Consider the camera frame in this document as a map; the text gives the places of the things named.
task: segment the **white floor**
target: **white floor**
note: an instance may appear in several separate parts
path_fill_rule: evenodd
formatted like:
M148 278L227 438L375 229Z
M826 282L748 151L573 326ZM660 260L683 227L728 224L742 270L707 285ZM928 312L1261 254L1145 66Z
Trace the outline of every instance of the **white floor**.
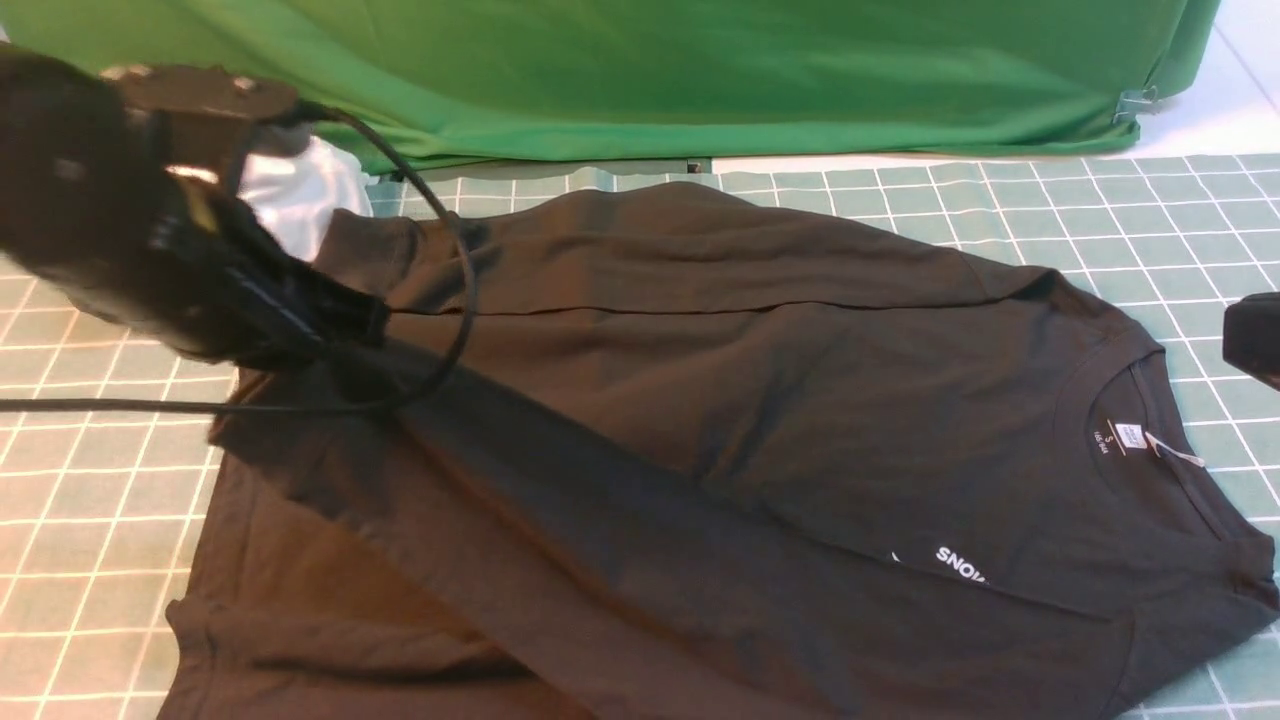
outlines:
M1280 152L1280 0L1222 0L1196 85L1143 115L1142 141L1120 158ZM920 155L727 158L717 173L928 165Z

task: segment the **tag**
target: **tag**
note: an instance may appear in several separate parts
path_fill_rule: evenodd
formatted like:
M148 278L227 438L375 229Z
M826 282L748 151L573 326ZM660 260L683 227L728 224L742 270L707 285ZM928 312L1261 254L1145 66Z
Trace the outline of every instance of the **tag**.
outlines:
M1124 423L1116 423L1116 437L1120 438L1120 443L1125 447L1133 450L1146 450L1147 438L1143 437L1142 425L1125 425Z
M1196 465L1197 468L1203 468L1206 465L1204 460L1202 460L1202 459L1199 459L1199 457L1197 457L1194 455L1190 455L1188 452L1179 452L1179 451L1174 450L1172 447L1169 447L1169 443L1161 441L1160 438L1157 438L1156 436L1153 436L1151 433L1147 433L1147 439L1151 441L1151 450L1153 450L1156 452L1157 457L1160 456L1160 448L1164 447L1169 452L1172 452L1175 457L1181 457L1183 460L1190 462L1192 465Z

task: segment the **metal clip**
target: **metal clip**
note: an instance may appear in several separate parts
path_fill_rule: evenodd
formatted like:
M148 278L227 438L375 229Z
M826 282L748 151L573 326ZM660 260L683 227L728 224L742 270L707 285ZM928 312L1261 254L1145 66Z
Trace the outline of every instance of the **metal clip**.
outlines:
M1160 104L1160 88L1155 85L1143 90L1126 90L1120 94L1120 101L1116 102L1116 111L1111 117L1111 124L1135 120L1142 113L1153 113L1153 108L1157 104Z

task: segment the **green cloth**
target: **green cloth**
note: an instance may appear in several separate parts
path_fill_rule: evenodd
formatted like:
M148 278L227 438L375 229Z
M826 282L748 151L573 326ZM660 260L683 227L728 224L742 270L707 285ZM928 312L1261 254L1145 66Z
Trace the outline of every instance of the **green cloth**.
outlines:
M280 78L430 167L1119 150L1121 94L1184 90L1219 1L4 0L0 23L93 72Z

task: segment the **white cloth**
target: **white cloth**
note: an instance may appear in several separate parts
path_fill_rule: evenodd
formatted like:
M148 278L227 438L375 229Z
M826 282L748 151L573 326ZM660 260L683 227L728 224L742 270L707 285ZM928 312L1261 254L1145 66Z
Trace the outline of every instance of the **white cloth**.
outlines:
M372 215L365 192L370 182L355 155L312 137L297 158L250 155L239 196L285 252L310 263L334 209Z

